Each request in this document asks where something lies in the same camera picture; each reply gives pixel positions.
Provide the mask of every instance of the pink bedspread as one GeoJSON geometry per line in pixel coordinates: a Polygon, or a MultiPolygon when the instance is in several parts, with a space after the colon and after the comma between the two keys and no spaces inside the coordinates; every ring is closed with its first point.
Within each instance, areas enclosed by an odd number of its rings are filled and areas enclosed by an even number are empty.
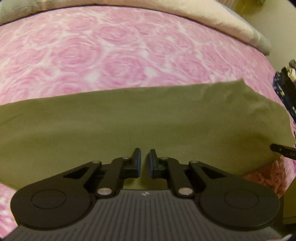
{"type": "MultiPolygon", "coordinates": [[[[94,90],[239,78],[281,103],[272,88],[275,71],[258,50],[166,13],[75,7],[20,19],[1,26],[0,33],[0,104],[94,90]]],[[[280,196],[295,172],[295,162],[280,159],[247,178],[280,196]]],[[[1,237],[16,226],[9,209],[13,193],[0,185],[1,237]]]]}

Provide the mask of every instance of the wall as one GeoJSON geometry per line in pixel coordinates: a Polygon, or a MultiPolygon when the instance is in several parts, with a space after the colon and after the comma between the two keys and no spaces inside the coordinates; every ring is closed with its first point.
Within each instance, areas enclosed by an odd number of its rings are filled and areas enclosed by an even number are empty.
{"type": "Polygon", "coordinates": [[[296,8],[288,0],[266,0],[263,7],[244,1],[240,15],[270,40],[273,49],[267,58],[279,71],[296,59],[296,8]]]}

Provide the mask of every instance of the black tool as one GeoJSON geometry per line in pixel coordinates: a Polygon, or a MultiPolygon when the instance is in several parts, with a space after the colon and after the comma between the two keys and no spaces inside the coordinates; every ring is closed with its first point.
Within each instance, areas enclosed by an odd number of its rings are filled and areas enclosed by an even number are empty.
{"type": "Polygon", "coordinates": [[[148,156],[152,178],[167,190],[125,190],[139,177],[141,152],[99,161],[20,189],[11,210],[18,223],[5,241],[266,241],[279,210],[272,190],[198,161],[148,156]]]}
{"type": "Polygon", "coordinates": [[[296,149],[288,146],[271,144],[270,150],[282,154],[284,157],[296,160],[296,149]]]}

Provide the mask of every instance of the green towel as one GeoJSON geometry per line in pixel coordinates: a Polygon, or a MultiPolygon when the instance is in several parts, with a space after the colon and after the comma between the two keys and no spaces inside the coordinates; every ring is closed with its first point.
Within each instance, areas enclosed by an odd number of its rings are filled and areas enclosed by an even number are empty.
{"type": "MultiPolygon", "coordinates": [[[[279,157],[271,143],[294,142],[285,108],[243,80],[32,99],[0,106],[0,181],[18,189],[137,147],[142,160],[155,148],[242,175],[279,157]]],[[[142,177],[125,187],[165,188],[147,168],[142,162],[142,177]]]]}

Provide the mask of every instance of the blanket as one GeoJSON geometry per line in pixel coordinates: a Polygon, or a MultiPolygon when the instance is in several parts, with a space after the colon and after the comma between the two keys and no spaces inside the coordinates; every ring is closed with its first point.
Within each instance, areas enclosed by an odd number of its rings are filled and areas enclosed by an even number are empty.
{"type": "Polygon", "coordinates": [[[2,0],[0,25],[41,11],[82,5],[139,7],[186,17],[215,28],[269,55],[271,44],[235,12],[215,0],[2,0]]]}

